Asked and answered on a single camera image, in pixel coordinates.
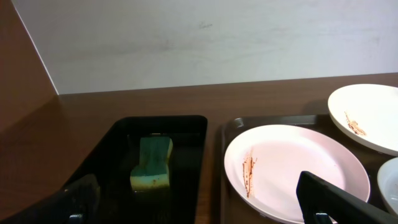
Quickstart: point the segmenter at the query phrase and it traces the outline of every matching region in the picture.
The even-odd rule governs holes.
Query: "food residue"
[[[248,197],[253,194],[253,168],[255,163],[253,159],[253,148],[247,153],[243,160],[243,182],[244,187],[246,188],[246,192],[248,193]]]
[[[366,136],[365,131],[358,127],[358,123],[349,118],[347,111],[345,111],[345,114],[347,118],[348,127],[351,128],[355,134],[358,134],[360,136]]]

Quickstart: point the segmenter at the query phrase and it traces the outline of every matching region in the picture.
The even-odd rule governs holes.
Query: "wall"
[[[0,132],[56,95],[10,0],[0,0]]]
[[[398,72],[396,0],[14,0],[59,93]]]

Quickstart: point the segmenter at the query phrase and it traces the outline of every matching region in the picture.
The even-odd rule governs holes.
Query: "wooden table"
[[[0,135],[0,220],[58,190],[116,120],[200,114],[208,132],[196,223],[218,223],[220,126],[240,116],[325,114],[328,96],[355,83],[398,86],[398,73],[61,95]]]

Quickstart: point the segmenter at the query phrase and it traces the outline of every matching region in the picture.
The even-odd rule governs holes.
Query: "dirty plate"
[[[282,223],[303,223],[295,193],[307,170],[368,201],[368,175],[344,146],[318,132],[267,125],[236,137],[224,157],[226,175],[238,194],[260,214]]]
[[[388,211],[398,217],[398,158],[380,167],[377,184]]]
[[[350,85],[328,100],[331,119],[347,136],[371,149],[398,156],[398,88]]]

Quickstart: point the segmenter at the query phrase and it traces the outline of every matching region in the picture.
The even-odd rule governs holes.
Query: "white wall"
[[[14,0],[62,93],[398,72],[397,0]]]

